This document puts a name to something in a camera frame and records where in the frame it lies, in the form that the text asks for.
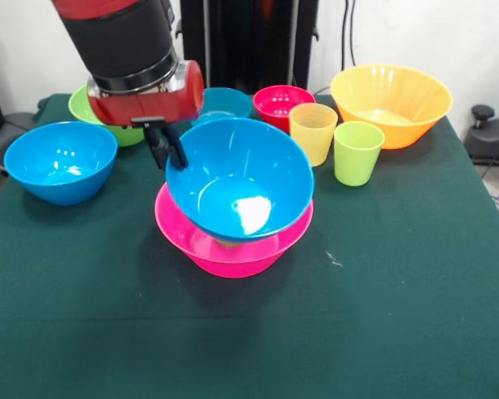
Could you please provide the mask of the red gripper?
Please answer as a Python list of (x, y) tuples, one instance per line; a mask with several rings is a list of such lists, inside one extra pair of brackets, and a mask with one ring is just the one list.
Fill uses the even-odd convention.
[[(130, 126), (137, 118), (162, 117), (169, 123), (193, 120), (204, 105), (204, 80), (200, 66), (194, 60), (180, 62), (168, 81), (147, 91), (108, 94), (96, 85), (93, 78), (89, 78), (86, 92), (98, 120), (110, 126)], [(161, 129), (153, 125), (145, 126), (145, 139), (159, 169), (166, 167), (168, 153), (173, 167), (183, 170), (188, 166), (188, 159), (179, 133), (169, 123), (164, 122)]]

